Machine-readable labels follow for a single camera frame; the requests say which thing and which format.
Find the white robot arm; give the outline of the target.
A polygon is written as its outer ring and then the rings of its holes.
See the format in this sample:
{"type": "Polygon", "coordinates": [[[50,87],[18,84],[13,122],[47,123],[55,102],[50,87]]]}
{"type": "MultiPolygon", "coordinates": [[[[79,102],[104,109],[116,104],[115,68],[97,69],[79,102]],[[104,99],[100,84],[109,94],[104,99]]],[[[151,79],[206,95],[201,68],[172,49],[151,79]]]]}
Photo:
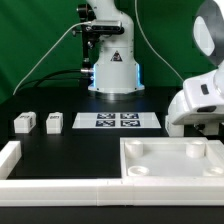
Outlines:
{"type": "MultiPolygon", "coordinates": [[[[101,43],[89,90],[112,95],[143,90],[133,56],[132,19],[116,8],[114,0],[86,1],[82,12],[93,13],[95,18],[83,31],[95,34],[101,43]]],[[[224,122],[224,0],[202,3],[194,21],[193,37],[217,69],[183,82],[183,89],[170,103],[166,121],[172,125],[224,122]]]]}

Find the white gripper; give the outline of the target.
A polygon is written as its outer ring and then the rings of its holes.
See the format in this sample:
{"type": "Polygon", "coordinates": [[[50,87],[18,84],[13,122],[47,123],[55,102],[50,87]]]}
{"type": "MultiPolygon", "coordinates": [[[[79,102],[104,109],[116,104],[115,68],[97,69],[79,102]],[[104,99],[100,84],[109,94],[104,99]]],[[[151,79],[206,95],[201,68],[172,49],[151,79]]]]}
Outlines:
{"type": "Polygon", "coordinates": [[[186,79],[169,105],[168,121],[172,125],[224,122],[224,69],[186,79]]]}

